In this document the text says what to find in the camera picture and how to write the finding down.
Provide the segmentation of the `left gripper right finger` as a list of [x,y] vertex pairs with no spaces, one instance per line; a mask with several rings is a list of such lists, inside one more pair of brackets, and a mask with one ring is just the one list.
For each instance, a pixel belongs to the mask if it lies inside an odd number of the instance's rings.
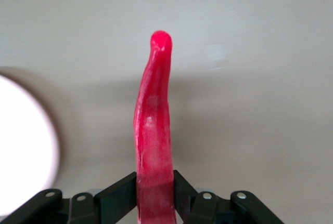
[[230,199],[197,192],[174,171],[175,209],[183,223],[282,223],[262,201],[249,191],[235,191]]

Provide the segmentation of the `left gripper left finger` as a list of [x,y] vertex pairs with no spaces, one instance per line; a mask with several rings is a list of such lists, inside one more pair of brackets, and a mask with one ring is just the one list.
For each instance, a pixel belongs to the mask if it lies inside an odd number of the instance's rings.
[[1,223],[117,223],[136,205],[133,172],[96,195],[83,192],[65,199],[59,189],[43,190]]

